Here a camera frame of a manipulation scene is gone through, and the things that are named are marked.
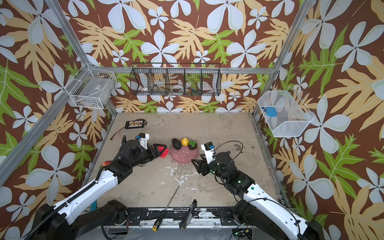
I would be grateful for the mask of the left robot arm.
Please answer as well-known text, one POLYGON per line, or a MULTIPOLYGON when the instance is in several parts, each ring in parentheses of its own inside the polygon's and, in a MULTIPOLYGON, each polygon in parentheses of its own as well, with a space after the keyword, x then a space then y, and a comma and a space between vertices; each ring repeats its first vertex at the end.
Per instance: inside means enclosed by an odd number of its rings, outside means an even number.
POLYGON ((146 139, 122 140, 115 158, 102 166, 95 179, 63 201, 53 206, 43 205, 35 215, 32 229, 26 240, 75 240, 78 236, 104 224, 109 224, 125 206, 112 201, 99 211, 84 214, 84 210, 107 191, 124 181, 136 166, 160 157, 166 145, 153 144, 144 147, 146 139))

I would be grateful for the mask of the pink dotted plate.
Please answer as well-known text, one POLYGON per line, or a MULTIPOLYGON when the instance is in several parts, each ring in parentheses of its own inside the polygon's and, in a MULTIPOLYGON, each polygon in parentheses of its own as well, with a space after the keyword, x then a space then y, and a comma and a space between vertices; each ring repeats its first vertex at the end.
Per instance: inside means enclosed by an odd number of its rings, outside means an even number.
POLYGON ((181 145, 181 148, 177 150, 171 145, 170 155, 172 160, 179 164, 189 164, 192 159, 196 159, 199 156, 199 149, 190 150, 188 146, 181 145))

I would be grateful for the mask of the dark avocado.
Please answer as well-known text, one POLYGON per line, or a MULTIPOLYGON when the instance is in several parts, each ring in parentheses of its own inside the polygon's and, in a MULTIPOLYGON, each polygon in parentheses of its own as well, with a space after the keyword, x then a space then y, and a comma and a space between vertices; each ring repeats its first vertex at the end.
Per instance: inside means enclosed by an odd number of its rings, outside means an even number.
POLYGON ((172 139, 172 145, 175 150, 180 150, 183 146, 181 140, 176 138, 172 139))

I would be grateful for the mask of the yellow pear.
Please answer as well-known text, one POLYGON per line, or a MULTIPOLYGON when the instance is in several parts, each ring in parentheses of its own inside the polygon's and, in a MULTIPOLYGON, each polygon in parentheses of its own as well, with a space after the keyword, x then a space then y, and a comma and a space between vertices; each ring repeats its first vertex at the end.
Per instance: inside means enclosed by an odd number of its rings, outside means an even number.
POLYGON ((182 138, 181 143, 183 146, 188 146, 190 143, 190 140, 188 138, 182 138))

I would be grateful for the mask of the red mango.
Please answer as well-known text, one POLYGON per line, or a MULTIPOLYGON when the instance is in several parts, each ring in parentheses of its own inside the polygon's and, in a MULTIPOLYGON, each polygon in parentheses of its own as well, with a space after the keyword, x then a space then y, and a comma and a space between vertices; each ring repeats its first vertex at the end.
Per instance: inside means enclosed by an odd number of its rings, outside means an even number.
POLYGON ((112 161, 106 161, 104 163, 102 163, 102 167, 106 167, 108 166, 112 161))

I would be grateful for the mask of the red tomato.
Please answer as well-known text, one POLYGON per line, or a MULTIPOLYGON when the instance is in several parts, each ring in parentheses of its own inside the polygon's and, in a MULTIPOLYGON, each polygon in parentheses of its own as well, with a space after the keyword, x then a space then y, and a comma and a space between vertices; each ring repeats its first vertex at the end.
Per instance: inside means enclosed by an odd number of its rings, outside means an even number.
POLYGON ((162 146, 159 146, 158 147, 158 150, 159 150, 159 153, 160 153, 160 157, 162 159, 164 159, 165 157, 167 157, 167 155, 169 154, 169 149, 167 147, 162 147, 162 146))

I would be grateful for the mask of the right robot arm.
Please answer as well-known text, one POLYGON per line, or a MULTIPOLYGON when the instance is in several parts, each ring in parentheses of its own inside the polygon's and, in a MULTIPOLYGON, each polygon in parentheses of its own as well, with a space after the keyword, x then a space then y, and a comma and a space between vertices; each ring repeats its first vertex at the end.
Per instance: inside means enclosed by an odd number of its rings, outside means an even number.
POLYGON ((247 174, 239 171, 229 152, 192 160, 197 172, 213 174, 232 195, 240 198, 234 206, 234 219, 254 226, 275 240, 323 240, 323 227, 315 220, 307 221, 274 200, 247 174))

